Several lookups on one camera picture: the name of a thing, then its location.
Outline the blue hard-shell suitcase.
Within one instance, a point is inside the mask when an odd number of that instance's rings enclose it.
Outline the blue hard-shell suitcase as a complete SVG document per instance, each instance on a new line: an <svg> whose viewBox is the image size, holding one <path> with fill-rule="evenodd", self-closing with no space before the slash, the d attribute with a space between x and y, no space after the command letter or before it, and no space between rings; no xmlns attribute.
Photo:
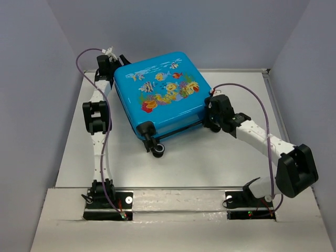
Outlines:
<svg viewBox="0 0 336 252"><path fill-rule="evenodd" d="M114 85L134 133L157 158L165 152L162 139L203 122L211 90L181 51L118 68Z"/></svg>

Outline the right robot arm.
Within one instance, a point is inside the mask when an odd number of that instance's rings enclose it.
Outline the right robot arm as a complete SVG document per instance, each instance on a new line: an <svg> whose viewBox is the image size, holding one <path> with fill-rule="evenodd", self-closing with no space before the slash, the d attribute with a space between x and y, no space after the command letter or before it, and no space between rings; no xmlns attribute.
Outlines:
<svg viewBox="0 0 336 252"><path fill-rule="evenodd" d="M294 198L318 181L318 171L311 149L305 145L294 145L267 133L251 117L235 113L229 97L220 94L205 99L204 127L212 131L222 130L243 141L268 158L276 171L268 177L257 177L247 182L238 195L224 201L229 208L237 203L253 206L261 199L272 200L282 194Z"/></svg>

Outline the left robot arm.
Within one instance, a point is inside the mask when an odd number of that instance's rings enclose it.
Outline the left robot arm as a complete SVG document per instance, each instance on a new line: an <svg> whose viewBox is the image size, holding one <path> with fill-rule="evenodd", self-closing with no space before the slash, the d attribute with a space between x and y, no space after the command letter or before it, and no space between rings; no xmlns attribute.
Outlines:
<svg viewBox="0 0 336 252"><path fill-rule="evenodd" d="M85 127L93 145L94 174L87 195L88 203L101 204L116 209L116 193L109 169L107 140L112 129L107 96L112 90L114 72L121 67L118 59L106 54L97 57L92 85L94 91L89 101L82 104Z"/></svg>

